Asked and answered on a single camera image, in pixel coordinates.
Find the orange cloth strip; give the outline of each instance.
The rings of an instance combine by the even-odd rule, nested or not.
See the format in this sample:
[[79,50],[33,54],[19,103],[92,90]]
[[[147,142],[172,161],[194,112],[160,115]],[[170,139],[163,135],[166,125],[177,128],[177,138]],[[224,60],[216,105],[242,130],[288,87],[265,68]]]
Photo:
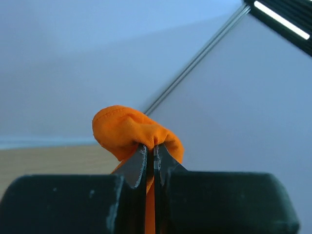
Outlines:
[[[184,149],[178,137],[140,111],[107,107],[94,116],[92,128],[98,143],[121,161],[117,168],[134,154],[139,143],[149,150],[164,143],[172,157],[182,163]],[[147,183],[145,233],[155,233],[154,180]]]

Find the metal rod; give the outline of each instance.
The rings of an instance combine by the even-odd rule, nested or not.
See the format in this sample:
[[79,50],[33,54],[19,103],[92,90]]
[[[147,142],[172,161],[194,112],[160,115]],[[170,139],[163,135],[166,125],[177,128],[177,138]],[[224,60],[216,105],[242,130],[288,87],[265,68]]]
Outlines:
[[228,19],[228,21],[219,29],[219,31],[203,46],[203,48],[192,58],[189,64],[179,73],[175,80],[168,88],[151,104],[144,112],[147,116],[150,115],[156,107],[167,97],[171,91],[192,71],[192,69],[207,55],[209,51],[242,19],[244,15],[249,13],[250,6],[243,4],[238,10]]

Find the light fixture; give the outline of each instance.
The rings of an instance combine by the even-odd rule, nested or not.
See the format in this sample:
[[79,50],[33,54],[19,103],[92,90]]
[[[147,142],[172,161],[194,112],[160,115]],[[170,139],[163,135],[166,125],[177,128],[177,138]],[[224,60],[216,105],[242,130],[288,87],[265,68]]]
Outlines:
[[265,14],[267,14],[268,16],[272,17],[273,19],[275,19],[276,21],[278,21],[279,23],[283,24],[285,27],[289,28],[290,30],[292,30],[294,33],[298,34],[299,36],[301,36],[302,38],[304,38],[305,40],[310,38],[310,35],[306,32],[304,32],[303,30],[301,30],[300,28],[298,28],[297,26],[293,25],[292,23],[290,23],[288,20],[284,19],[283,17],[281,17],[279,14],[275,13],[273,10],[271,10],[270,8],[266,7],[265,5],[263,5],[262,3],[255,1],[254,6],[256,8],[258,8],[260,11],[264,12]]

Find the orange cloth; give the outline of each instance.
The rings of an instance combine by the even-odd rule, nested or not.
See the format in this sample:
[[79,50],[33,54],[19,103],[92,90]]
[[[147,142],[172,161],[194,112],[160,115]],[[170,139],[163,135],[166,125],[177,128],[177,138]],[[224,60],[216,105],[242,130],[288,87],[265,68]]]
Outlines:
[[[169,153],[182,163],[184,149],[170,130],[140,111],[124,106],[111,106],[99,111],[92,121],[98,143],[124,164],[137,150],[139,143],[149,150],[164,143]],[[155,233],[154,180],[148,181],[146,192],[145,233]]]

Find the gray wall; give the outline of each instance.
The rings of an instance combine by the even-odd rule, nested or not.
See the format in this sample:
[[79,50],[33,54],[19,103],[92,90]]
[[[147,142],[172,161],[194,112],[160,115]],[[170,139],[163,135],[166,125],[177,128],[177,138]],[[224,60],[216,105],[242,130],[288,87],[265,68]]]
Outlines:
[[312,59],[246,16],[151,117],[185,146],[184,166],[265,171],[312,233]]
[[240,6],[0,1],[0,148],[95,142],[100,109],[145,110]]

